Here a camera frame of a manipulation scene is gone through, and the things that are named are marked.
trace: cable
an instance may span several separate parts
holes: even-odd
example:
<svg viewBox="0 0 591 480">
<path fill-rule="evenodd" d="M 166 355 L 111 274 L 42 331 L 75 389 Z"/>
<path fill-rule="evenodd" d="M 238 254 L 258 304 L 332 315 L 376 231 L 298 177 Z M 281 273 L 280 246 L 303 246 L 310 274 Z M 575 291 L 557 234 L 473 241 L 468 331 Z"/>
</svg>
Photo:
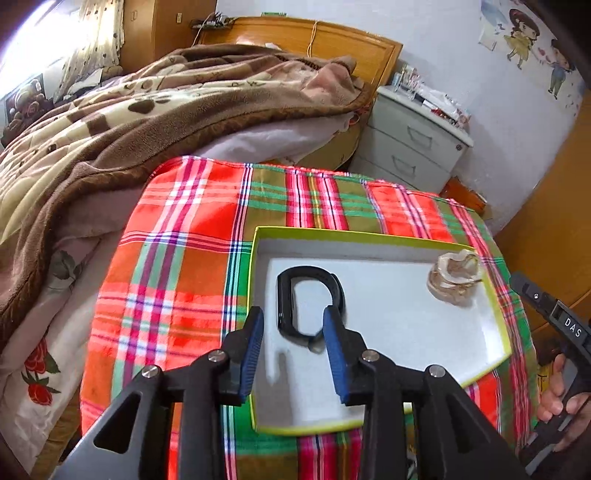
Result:
<svg viewBox="0 0 591 480">
<path fill-rule="evenodd" d="M 306 50 L 306 55 L 309 57 L 312 56 L 312 44 L 314 43 L 314 38 L 316 37 L 316 27 L 318 26 L 318 20 L 314 21 L 314 26 L 312 27 L 312 35 L 310 37 L 310 44 L 308 45 L 308 49 Z"/>
<path fill-rule="evenodd" d="M 197 30 L 197 35 L 195 35 L 195 39 L 193 40 L 193 44 L 191 45 L 192 47 L 195 46 L 195 44 L 197 43 L 197 39 L 199 38 L 199 34 L 201 33 L 201 30 L 203 29 L 203 27 L 205 26 L 205 24 L 207 23 L 207 20 L 209 20 L 209 17 L 211 17 L 212 15 L 215 15 L 215 11 L 211 12 L 206 18 L 205 20 L 203 20 L 203 22 L 201 22 L 201 26 L 199 27 L 199 30 Z"/>
</svg>

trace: window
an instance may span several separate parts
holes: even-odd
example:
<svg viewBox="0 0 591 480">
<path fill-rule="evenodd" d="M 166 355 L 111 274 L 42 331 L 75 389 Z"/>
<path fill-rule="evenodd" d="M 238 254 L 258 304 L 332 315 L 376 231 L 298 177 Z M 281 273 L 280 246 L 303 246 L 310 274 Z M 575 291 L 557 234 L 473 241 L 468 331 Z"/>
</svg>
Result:
<svg viewBox="0 0 591 480">
<path fill-rule="evenodd" d="M 80 29 L 73 9 L 72 1 L 48 0 L 18 29 L 0 64 L 0 98 L 74 50 Z"/>
</svg>

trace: wooden bed frame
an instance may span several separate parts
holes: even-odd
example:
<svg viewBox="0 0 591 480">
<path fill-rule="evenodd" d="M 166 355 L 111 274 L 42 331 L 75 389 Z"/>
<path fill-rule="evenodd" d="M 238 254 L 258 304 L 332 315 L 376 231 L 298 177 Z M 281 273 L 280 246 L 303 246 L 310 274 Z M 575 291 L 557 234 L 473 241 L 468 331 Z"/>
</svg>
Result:
<svg viewBox="0 0 591 480">
<path fill-rule="evenodd" d="M 307 54 L 311 43 L 313 57 L 333 59 L 351 55 L 357 60 L 354 75 L 375 90 L 392 78 L 402 44 L 356 28 L 327 22 L 289 17 L 241 17 L 231 28 L 204 30 L 199 43 L 248 43 L 264 46 L 274 43 L 292 53 Z M 298 162 L 299 167 L 336 170 L 353 156 L 369 112 L 346 132 L 335 136 L 324 147 Z"/>
<path fill-rule="evenodd" d="M 374 90 L 390 81 L 402 50 L 401 43 L 356 28 L 289 17 L 237 18 L 232 28 L 204 30 L 199 43 L 274 43 L 282 50 L 305 55 L 312 37 L 313 57 L 351 55 L 357 60 L 353 74 L 371 83 Z"/>
</svg>

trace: white nightstand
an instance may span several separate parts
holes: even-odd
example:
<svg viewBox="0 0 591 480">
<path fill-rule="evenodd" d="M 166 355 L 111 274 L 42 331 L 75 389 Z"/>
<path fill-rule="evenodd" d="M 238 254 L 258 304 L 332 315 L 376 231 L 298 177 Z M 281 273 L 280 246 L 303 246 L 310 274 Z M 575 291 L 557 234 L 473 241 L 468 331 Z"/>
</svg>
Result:
<svg viewBox="0 0 591 480">
<path fill-rule="evenodd" d="M 456 162 L 473 146 L 464 130 L 391 86 L 379 87 L 349 171 L 440 193 Z"/>
</svg>

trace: blue gripper pad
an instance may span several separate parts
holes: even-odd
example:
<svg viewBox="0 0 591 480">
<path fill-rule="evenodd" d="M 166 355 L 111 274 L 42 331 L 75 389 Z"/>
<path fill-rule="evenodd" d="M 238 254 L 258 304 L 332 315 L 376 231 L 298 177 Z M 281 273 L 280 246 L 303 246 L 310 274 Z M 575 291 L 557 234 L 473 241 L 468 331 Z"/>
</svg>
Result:
<svg viewBox="0 0 591 480">
<path fill-rule="evenodd" d="M 329 354 L 330 371 L 333 376 L 335 392 L 340 397 L 340 402 L 345 404 L 349 399 L 345 355 L 343 354 L 343 349 L 341 348 L 340 340 L 336 333 L 335 320 L 328 308 L 324 309 L 322 331 L 324 333 L 326 351 Z"/>
<path fill-rule="evenodd" d="M 256 365 L 258 363 L 258 356 L 261 352 L 262 335 L 265 326 L 265 317 L 262 310 L 259 310 L 255 319 L 255 325 L 252 329 L 252 334 L 248 339 L 248 346 L 244 359 L 240 364 L 240 389 L 238 395 L 242 403 L 246 401 L 248 395 L 252 391 L 252 383 L 255 379 Z"/>
</svg>

